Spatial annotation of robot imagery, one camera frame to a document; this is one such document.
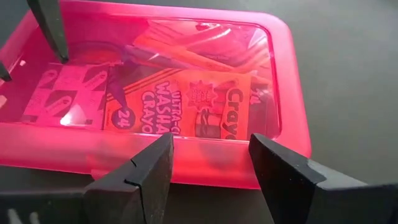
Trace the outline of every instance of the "clear plastic lid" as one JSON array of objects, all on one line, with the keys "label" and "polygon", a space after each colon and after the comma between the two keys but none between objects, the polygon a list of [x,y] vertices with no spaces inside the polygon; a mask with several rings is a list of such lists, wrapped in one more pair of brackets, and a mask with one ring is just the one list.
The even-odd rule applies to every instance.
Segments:
[{"label": "clear plastic lid", "polygon": [[36,27],[0,122],[248,140],[280,133],[268,34],[251,24],[64,13],[69,62]]}]

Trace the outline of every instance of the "packaging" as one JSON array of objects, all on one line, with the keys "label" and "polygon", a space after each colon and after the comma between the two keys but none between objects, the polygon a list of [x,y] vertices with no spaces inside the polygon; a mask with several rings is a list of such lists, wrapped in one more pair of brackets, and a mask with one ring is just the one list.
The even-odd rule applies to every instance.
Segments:
[{"label": "packaging", "polygon": [[254,12],[61,1],[69,61],[28,12],[0,50],[0,164],[91,174],[174,133],[172,182],[258,189],[261,133],[311,145],[289,28]]}]

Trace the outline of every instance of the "crayola crayon box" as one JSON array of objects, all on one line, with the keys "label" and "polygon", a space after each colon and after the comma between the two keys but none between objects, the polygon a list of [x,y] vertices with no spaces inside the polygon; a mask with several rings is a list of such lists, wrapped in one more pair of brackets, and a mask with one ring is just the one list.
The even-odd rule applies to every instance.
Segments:
[{"label": "crayola crayon box", "polygon": [[250,75],[144,66],[129,75],[120,71],[110,70],[105,130],[242,140],[267,127],[262,117],[248,118],[267,108],[261,93],[270,83]]}]

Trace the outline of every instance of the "black metal bracket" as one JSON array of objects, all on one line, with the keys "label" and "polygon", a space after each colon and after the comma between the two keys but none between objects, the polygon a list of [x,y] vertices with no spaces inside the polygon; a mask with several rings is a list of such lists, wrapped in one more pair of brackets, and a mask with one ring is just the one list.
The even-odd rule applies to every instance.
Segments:
[{"label": "black metal bracket", "polygon": [[249,152],[275,224],[396,224],[398,185],[368,185],[260,134]]},{"label": "black metal bracket", "polygon": [[[68,45],[58,0],[27,0],[27,3],[55,55],[61,63],[67,63]],[[6,82],[12,80],[2,63],[0,63],[0,78]]]},{"label": "black metal bracket", "polygon": [[162,223],[173,151],[168,133],[84,189],[0,192],[0,223]]}]

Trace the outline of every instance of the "dark background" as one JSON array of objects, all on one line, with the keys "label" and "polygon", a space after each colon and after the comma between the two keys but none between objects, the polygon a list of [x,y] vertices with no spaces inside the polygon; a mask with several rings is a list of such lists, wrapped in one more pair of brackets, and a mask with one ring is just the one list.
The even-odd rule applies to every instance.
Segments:
[{"label": "dark background", "polygon": [[[0,44],[27,10],[0,7]],[[316,161],[372,184],[398,182],[398,1],[125,0],[259,11],[290,27]],[[0,167],[0,189],[81,186],[90,177]],[[164,223],[272,223],[260,192],[172,184]]]}]

